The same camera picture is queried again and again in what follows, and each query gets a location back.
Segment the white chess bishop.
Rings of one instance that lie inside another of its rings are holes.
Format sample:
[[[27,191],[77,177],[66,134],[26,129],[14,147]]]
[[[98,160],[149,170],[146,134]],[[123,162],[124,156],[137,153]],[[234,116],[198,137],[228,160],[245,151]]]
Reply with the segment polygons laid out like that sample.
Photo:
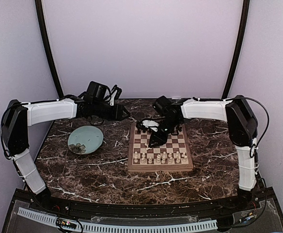
[[[169,163],[169,164],[173,164],[173,162],[174,162],[173,157],[170,157],[168,163]]]
[[[166,159],[167,159],[167,155],[163,154],[162,157],[161,157],[161,163],[165,164],[166,163]]]

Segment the white chess king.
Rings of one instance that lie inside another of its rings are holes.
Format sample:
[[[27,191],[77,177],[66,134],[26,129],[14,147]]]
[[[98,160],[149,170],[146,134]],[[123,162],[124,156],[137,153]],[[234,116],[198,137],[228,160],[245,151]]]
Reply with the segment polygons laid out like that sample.
[[[156,155],[155,163],[156,163],[156,164],[161,164],[161,155],[160,155],[160,154],[157,154],[157,155]]]

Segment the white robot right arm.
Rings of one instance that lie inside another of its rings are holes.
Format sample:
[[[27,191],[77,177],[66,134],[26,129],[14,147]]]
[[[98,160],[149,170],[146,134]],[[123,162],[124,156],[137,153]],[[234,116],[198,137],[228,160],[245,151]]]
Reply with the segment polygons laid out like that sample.
[[[144,119],[141,125],[151,129],[150,148],[166,144],[168,135],[178,130],[185,119],[202,118],[227,122],[229,138],[238,155],[240,189],[251,191],[256,185],[258,162],[255,158],[258,121],[247,100],[242,95],[232,99],[180,99],[171,101],[158,98],[153,108],[162,116],[158,123]]]

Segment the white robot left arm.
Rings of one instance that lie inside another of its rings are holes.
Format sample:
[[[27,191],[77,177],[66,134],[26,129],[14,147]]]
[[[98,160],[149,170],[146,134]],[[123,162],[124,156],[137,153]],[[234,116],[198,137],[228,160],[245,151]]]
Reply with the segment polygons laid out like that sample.
[[[46,193],[48,188],[40,176],[30,154],[28,128],[59,119],[97,116],[108,121],[122,121],[129,111],[118,103],[87,101],[74,95],[63,99],[38,102],[11,100],[0,120],[0,141],[6,159],[12,160],[21,179],[36,197],[36,204],[45,212],[55,207],[55,201]]]

